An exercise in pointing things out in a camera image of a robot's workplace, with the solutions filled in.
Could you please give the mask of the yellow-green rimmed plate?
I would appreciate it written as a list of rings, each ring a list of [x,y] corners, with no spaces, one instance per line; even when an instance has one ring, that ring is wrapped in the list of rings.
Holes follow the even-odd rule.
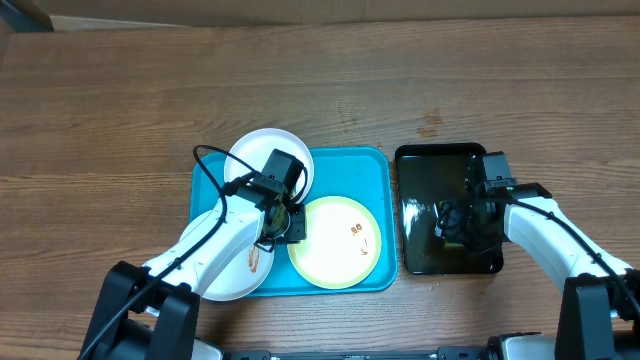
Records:
[[[373,214],[359,202],[326,196],[305,206],[306,238],[287,246],[290,261],[309,283],[341,290],[361,283],[374,270],[382,235]]]

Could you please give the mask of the white plate top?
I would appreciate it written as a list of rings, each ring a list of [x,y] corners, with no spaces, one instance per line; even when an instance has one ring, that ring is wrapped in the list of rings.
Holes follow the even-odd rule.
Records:
[[[277,128],[258,129],[240,138],[229,152],[255,170],[262,170],[274,149],[293,155],[303,163],[306,176],[301,175],[294,187],[294,194],[301,194],[297,203],[302,203],[313,183],[314,161],[309,148],[296,135]]]

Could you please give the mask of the green yellow sponge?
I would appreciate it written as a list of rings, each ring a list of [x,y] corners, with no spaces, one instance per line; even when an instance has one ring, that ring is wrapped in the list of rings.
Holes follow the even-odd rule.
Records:
[[[464,245],[461,243],[450,242],[448,240],[444,240],[443,242],[444,249],[463,249]]]

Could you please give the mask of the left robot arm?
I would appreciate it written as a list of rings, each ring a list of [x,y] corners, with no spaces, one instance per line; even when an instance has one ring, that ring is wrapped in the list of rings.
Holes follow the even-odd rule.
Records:
[[[269,276],[275,249],[305,237],[304,207],[224,196],[179,241],[141,266],[106,275],[80,353],[83,359],[213,359],[195,337],[201,300],[231,301]]]

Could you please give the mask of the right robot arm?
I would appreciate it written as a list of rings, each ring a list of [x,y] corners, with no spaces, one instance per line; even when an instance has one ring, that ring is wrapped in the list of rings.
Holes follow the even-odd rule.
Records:
[[[521,247],[562,293],[557,332],[499,335],[485,359],[636,359],[639,272],[590,240],[556,201],[479,199],[444,202],[435,234],[485,251],[508,241]]]

